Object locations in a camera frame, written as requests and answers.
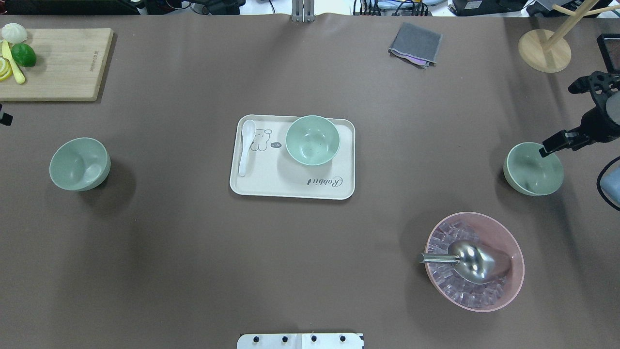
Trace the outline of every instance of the white bracket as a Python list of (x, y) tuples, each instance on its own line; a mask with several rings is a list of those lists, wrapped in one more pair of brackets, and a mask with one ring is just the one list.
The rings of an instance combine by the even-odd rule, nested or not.
[(364, 349), (362, 333), (276, 333), (241, 335), (237, 349)]
[(314, 0), (293, 0), (293, 22), (314, 22)]

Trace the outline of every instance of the round wooden base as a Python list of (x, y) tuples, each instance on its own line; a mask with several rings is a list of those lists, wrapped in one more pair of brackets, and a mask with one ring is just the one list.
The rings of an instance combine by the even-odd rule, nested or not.
[(519, 39), (519, 54), (532, 68), (557, 73), (570, 62), (570, 46), (564, 39), (558, 40), (548, 51), (543, 51), (543, 43), (553, 35), (551, 30), (536, 29), (523, 34)]

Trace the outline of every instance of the white garlic bulb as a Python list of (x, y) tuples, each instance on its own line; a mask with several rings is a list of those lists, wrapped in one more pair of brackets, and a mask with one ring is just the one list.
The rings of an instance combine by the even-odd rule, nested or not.
[(28, 33), (21, 25), (9, 23), (2, 27), (2, 37), (10, 43), (20, 43), (26, 41)]

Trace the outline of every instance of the yellow knife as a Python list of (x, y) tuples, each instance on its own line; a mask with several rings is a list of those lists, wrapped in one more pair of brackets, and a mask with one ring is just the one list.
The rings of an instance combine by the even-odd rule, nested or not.
[(23, 84), (24, 82), (26, 82), (26, 77), (19, 69), (17, 63), (15, 63), (13, 55), (11, 55), (11, 48), (9, 48), (9, 42), (7, 40), (2, 41), (2, 56), (9, 60), (11, 68), (13, 69), (13, 76), (15, 76), (15, 81), (18, 84)]

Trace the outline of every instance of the wooden stand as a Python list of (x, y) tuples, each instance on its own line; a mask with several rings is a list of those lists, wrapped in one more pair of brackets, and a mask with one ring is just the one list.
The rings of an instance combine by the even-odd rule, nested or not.
[(557, 73), (566, 68), (570, 62), (571, 52), (569, 43), (564, 40), (564, 36), (585, 16), (620, 8), (620, 5), (616, 5), (590, 11), (597, 2), (598, 0), (585, 0), (575, 12), (553, 5), (553, 9), (570, 17), (557, 32), (536, 29), (525, 33), (519, 39), (521, 58), (532, 68), (545, 73)]

